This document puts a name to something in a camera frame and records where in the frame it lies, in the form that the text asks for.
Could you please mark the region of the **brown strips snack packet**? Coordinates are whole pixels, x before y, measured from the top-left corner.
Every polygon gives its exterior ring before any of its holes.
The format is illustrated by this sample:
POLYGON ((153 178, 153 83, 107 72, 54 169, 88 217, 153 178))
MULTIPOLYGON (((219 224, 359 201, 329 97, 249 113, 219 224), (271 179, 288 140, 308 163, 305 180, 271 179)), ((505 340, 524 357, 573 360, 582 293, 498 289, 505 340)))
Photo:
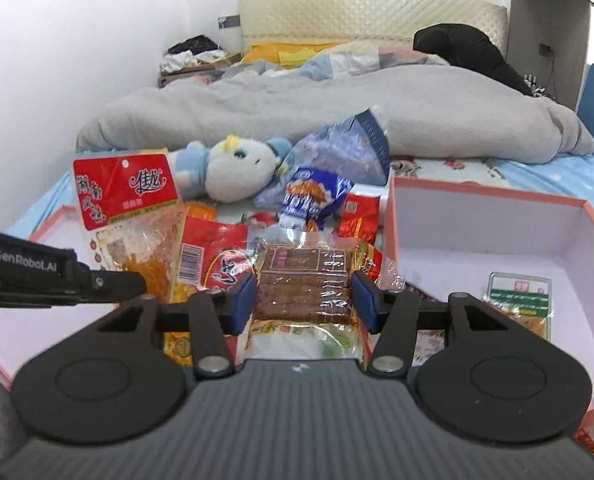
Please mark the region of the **brown strips snack packet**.
POLYGON ((256 302, 239 336, 236 362, 364 361, 376 338, 352 302, 351 278, 358 271, 380 289, 404 289, 397 264, 365 240, 268 231, 256 262, 256 302))

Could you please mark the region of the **red top clear tofu packet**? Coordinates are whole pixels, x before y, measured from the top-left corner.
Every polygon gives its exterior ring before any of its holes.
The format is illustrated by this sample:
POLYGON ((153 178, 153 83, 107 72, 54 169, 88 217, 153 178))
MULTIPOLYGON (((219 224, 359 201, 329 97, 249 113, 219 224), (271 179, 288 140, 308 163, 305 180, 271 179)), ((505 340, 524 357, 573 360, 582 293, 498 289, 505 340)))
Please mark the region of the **red top clear tofu packet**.
POLYGON ((108 270, 138 272, 170 295, 186 208, 166 150, 84 154, 73 161, 80 218, 108 270))

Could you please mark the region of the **green pickled vegetable packet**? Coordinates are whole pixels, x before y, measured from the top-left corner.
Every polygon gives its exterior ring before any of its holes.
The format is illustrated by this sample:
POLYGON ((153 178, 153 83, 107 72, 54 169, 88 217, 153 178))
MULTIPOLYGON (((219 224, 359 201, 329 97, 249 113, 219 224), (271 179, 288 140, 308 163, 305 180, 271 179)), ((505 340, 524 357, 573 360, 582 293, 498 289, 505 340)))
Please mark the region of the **green pickled vegetable packet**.
POLYGON ((551 340, 552 281, 539 276, 492 272, 486 301, 545 340, 551 340))

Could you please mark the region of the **red yellow corn snack packet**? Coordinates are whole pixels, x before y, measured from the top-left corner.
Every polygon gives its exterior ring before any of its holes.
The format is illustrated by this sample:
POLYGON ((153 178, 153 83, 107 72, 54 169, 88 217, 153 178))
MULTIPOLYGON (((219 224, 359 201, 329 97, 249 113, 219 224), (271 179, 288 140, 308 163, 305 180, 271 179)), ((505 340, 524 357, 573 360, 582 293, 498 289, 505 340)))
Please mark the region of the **red yellow corn snack packet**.
POLYGON ((229 290, 254 268, 248 255, 248 228, 187 217, 171 284, 171 304, 186 302, 205 290, 229 290))

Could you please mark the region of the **orange box lid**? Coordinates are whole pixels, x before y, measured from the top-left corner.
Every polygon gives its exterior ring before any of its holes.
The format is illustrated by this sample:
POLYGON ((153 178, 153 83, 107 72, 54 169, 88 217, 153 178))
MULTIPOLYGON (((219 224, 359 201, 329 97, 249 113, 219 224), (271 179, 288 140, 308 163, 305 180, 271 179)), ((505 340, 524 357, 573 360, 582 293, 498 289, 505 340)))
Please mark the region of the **orange box lid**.
MULTIPOLYGON (((99 270, 96 242, 81 226, 73 206, 64 206, 30 237, 33 242, 72 248, 78 260, 99 270)), ((17 371, 34 356, 82 330, 114 309, 112 304, 79 304, 51 309, 0 310, 0 384, 9 389, 17 371)))

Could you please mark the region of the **red foil tea packet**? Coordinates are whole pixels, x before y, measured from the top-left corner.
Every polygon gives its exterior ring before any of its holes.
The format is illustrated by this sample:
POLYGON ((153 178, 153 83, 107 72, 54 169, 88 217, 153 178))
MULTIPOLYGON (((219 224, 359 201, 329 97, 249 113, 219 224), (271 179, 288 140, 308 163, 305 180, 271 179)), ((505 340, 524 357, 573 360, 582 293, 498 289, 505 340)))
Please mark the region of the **red foil tea packet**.
POLYGON ((379 198, 349 194, 341 209, 338 235, 375 244, 379 228, 379 198))

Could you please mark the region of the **orange open storage box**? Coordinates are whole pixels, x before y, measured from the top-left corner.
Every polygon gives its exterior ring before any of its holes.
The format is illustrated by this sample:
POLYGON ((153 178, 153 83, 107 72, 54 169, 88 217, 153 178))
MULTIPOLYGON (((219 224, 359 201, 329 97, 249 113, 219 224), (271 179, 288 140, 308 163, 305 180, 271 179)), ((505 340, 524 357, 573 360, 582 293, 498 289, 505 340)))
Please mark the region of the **orange open storage box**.
POLYGON ((408 282, 542 324, 588 371, 594 425, 594 208, 586 200, 472 183, 390 183, 384 248, 408 282))

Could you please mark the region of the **orange snack packet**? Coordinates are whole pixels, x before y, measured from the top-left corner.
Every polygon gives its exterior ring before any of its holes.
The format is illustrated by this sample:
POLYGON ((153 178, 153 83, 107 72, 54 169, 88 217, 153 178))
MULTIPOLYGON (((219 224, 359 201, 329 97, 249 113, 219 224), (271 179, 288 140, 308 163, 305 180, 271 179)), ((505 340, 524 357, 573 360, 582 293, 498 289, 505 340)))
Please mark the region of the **orange snack packet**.
POLYGON ((186 217, 205 221, 216 221, 217 209, 203 202, 189 202, 186 204, 186 217))

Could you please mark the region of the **blue white snack bag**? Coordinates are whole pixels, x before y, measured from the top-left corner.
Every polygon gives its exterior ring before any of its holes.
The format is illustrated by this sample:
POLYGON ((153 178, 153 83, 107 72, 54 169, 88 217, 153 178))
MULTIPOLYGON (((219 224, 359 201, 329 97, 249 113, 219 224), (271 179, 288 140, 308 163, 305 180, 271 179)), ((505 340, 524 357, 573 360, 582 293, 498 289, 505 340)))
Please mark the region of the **blue white snack bag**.
POLYGON ((322 231, 326 219, 344 203, 353 182, 327 170, 300 167, 288 181, 279 214, 281 228, 322 231))

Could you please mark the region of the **white blue plush duck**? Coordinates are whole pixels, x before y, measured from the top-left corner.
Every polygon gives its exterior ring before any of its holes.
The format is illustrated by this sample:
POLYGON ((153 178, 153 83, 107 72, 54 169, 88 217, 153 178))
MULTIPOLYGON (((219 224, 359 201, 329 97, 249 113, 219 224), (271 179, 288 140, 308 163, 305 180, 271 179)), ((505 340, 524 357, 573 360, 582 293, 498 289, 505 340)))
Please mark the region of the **white blue plush duck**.
POLYGON ((292 148, 284 138, 258 141, 230 134, 212 148, 192 141, 168 159, 183 200, 209 197, 231 204, 265 188, 292 148))

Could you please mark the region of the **translucent blue tissue bag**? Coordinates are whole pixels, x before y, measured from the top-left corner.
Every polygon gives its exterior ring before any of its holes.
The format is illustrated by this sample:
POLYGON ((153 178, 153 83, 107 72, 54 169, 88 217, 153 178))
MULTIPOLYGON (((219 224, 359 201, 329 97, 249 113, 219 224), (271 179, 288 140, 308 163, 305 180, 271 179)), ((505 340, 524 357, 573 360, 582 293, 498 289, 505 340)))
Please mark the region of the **translucent blue tissue bag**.
POLYGON ((390 114, 374 105, 300 139, 271 182, 254 198, 257 208, 279 210, 286 185, 299 168, 325 170, 353 183, 384 186, 389 177, 390 114))

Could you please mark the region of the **grey duvet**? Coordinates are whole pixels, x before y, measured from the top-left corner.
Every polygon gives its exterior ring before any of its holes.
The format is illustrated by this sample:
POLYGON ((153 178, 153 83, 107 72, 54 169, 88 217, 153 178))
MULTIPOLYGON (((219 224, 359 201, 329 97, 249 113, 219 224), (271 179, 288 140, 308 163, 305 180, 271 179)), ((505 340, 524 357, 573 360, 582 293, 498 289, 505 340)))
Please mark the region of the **grey duvet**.
POLYGON ((387 117, 393 155, 543 164, 558 154, 594 152, 591 133, 568 107, 443 65, 321 81, 295 70, 245 72, 211 84, 183 79, 108 103, 81 127, 76 149, 176 150, 192 141, 213 145, 230 134, 297 142, 371 106, 387 117))

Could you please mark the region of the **floral bed sheet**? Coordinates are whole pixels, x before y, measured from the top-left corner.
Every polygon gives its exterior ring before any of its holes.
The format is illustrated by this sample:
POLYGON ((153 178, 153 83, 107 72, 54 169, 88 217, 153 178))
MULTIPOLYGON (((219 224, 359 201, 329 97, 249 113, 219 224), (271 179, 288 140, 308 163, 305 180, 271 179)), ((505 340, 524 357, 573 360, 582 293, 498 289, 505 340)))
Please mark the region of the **floral bed sheet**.
MULTIPOLYGON (((433 180, 440 182, 465 183, 469 185, 512 188, 498 169, 492 167, 491 158, 484 159, 429 159, 412 156, 396 157, 391 163, 395 176, 408 179, 433 180)), ((73 191, 70 170, 62 175, 37 203, 33 204, 10 228, 8 233, 18 237, 32 236, 55 211, 64 206, 76 208, 76 196, 73 191)), ((217 209, 218 221, 225 223, 243 223, 251 226, 269 226, 271 218, 276 222, 276 214, 257 210, 250 201, 212 206, 217 209)))

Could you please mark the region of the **patchwork pastel quilt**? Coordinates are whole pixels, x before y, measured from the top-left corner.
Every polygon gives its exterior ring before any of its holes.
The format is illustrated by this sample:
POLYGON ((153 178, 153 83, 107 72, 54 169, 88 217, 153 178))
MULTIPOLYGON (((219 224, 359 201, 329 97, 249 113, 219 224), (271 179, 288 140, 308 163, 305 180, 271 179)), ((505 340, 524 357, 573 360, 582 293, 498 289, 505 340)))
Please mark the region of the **patchwork pastel quilt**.
POLYGON ((400 44, 378 44, 372 41, 352 41, 316 53, 299 67, 286 68, 269 61, 239 63, 226 68, 222 80, 259 76, 276 78, 305 77, 314 81, 344 79, 379 72, 386 68, 409 65, 449 66, 437 54, 412 50, 400 44))

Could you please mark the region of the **light blue star blanket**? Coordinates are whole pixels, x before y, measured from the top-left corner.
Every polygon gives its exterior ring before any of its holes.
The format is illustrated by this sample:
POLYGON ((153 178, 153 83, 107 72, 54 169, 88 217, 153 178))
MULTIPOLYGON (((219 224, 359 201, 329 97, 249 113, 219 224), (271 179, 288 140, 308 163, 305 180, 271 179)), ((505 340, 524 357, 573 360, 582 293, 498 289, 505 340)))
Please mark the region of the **light blue star blanket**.
POLYGON ((538 165, 498 158, 490 162, 512 188, 588 200, 594 208, 594 155, 558 155, 538 165))

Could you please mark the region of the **yellow pillow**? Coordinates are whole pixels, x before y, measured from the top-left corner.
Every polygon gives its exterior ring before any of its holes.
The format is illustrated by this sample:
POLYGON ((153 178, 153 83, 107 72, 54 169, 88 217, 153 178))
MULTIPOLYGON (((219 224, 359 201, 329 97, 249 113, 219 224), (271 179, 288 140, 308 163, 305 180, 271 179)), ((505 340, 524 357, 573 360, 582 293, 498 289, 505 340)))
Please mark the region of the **yellow pillow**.
POLYGON ((265 61, 284 68, 297 68, 314 58, 321 51, 337 46, 337 42, 324 44, 289 44, 288 42, 262 42, 253 44, 242 56, 242 63, 265 61))

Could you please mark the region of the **black clothing pile on bed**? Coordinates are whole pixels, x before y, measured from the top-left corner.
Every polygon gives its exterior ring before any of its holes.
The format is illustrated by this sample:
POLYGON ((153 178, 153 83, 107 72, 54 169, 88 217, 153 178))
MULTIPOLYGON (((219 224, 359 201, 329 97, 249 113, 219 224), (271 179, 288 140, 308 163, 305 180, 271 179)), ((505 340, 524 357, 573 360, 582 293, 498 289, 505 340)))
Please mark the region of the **black clothing pile on bed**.
POLYGON ((489 36, 476 27, 438 24, 419 29, 413 37, 413 49, 438 55, 452 66, 472 70, 532 96, 525 80, 505 61, 489 36))

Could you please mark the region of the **cream quilted headboard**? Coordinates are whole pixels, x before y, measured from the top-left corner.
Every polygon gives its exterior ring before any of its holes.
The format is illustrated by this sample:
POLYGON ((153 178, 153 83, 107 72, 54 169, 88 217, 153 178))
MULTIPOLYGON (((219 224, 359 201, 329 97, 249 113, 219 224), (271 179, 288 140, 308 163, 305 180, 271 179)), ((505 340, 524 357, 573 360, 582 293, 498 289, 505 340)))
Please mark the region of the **cream quilted headboard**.
POLYGON ((422 28, 466 24, 507 49, 508 12, 484 0, 239 0, 242 50, 262 42, 373 40, 409 46, 422 28))

